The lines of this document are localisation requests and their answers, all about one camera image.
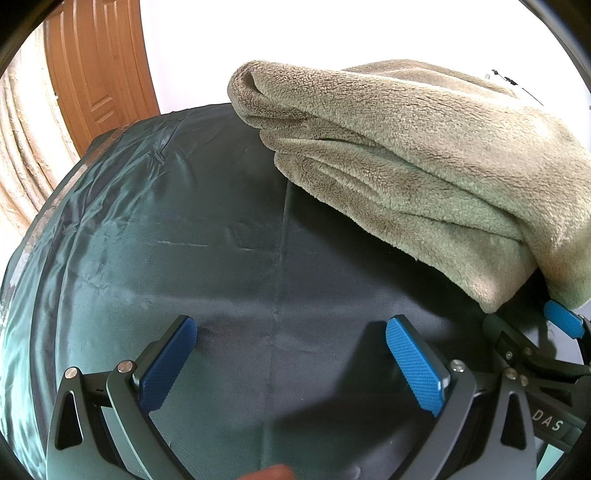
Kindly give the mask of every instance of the brown door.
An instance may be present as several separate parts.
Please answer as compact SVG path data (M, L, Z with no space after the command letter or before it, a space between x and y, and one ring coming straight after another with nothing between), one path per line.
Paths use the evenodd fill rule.
M51 82L80 155L97 135L160 113L139 0L65 0L45 26Z

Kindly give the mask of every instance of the black cable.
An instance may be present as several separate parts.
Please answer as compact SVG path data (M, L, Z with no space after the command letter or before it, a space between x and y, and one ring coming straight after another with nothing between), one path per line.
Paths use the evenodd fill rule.
M515 85L515 86L519 86L525 93L527 93L530 97L532 97L536 102L538 102L541 106L544 106L544 104L542 102L540 102L536 97L534 97L530 92L528 92L527 90L525 90L521 85L519 85L516 81L511 80L509 77L503 77L503 75L501 75L499 72L497 72L495 69L492 69L492 73L494 73L495 75L498 75L499 77L501 77L502 79L505 79L507 82L509 82L511 85Z

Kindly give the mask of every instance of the folded towel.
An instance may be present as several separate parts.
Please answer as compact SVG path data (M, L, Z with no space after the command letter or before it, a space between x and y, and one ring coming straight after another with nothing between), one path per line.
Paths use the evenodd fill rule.
M536 266L566 307L591 297L591 155L513 90L412 60L252 61L228 95L288 179L485 312Z

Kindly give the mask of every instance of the dark green fabric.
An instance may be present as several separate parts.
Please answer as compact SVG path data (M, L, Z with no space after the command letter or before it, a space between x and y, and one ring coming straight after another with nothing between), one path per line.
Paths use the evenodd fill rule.
M544 296L534 275L501 313L535 330ZM152 418L196 478L284 462L306 480L385 480L433 424L384 342L397 313L491 368L478 305L289 183L230 105L162 115L113 143L43 230L6 316L2 432L42 478L64 370L110 370L186 314L197 346Z

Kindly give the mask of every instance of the fingertip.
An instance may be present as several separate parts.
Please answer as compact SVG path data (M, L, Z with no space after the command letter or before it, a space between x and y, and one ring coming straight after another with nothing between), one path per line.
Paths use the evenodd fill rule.
M244 475L238 480L296 480L296 475L287 465L279 463L260 472Z

